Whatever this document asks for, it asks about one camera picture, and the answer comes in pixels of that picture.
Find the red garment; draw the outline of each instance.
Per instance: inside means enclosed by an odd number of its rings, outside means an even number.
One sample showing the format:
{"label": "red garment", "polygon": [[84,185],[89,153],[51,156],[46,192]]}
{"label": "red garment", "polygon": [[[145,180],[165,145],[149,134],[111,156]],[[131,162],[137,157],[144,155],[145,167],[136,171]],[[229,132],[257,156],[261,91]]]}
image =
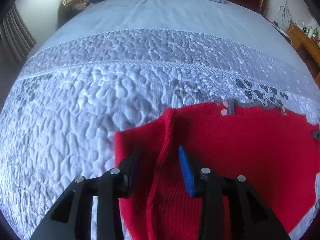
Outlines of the red garment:
{"label": "red garment", "polygon": [[121,213],[134,240],[195,240],[201,199],[187,195],[178,161],[185,146],[219,175],[242,174],[264,198],[287,232],[315,204],[319,172],[317,126],[304,115],[262,107],[205,103],[168,109],[157,120],[115,135],[116,164],[141,147],[132,197]]}

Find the ribbed fabric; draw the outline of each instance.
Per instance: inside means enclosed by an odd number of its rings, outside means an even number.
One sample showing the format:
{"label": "ribbed fabric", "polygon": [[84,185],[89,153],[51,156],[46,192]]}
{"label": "ribbed fabric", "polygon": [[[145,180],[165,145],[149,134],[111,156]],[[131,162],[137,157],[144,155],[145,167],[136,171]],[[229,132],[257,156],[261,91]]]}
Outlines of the ribbed fabric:
{"label": "ribbed fabric", "polygon": [[235,107],[235,115],[222,115],[225,108],[168,109],[149,124],[116,133],[116,164],[141,147],[134,192],[120,203],[134,240],[197,239],[202,200],[187,195],[179,145],[221,176],[245,175],[287,232],[314,205],[320,159],[311,134],[317,126],[288,110],[283,116],[279,109]]}

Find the wooden table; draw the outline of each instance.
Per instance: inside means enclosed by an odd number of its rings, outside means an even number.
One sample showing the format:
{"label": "wooden table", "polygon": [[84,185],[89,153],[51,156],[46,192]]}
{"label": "wooden table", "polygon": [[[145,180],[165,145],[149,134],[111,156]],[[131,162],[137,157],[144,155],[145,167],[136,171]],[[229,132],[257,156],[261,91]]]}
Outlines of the wooden table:
{"label": "wooden table", "polygon": [[320,48],[295,23],[291,23],[287,34],[291,46],[308,67],[313,79],[320,88]]}

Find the white wall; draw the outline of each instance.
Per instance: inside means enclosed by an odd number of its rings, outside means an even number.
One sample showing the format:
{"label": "white wall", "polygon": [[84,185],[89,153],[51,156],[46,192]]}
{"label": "white wall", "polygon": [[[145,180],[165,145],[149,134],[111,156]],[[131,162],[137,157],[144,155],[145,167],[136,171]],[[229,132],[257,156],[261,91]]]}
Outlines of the white wall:
{"label": "white wall", "polygon": [[[285,5],[285,0],[268,0],[267,1],[267,7],[265,10],[265,17],[267,17],[270,20],[276,21],[281,24],[281,15],[283,12],[283,9],[281,8],[281,11],[279,13],[278,17],[278,11],[280,6]],[[305,22],[305,25],[310,23],[310,17],[311,14],[308,11],[308,6],[305,4],[303,0],[288,0],[288,7],[292,16],[292,20],[297,22],[299,20],[299,25],[302,27],[302,22]]]}
{"label": "white wall", "polygon": [[58,29],[58,8],[62,0],[16,0],[21,18],[31,35],[43,44]]}

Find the curtain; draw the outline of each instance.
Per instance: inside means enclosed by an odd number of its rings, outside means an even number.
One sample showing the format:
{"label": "curtain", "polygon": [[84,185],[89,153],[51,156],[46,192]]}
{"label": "curtain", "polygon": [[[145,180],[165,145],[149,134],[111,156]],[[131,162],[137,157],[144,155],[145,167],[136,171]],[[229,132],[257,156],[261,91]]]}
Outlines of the curtain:
{"label": "curtain", "polygon": [[14,65],[23,64],[36,44],[23,23],[15,4],[0,24],[0,35],[7,56]]}

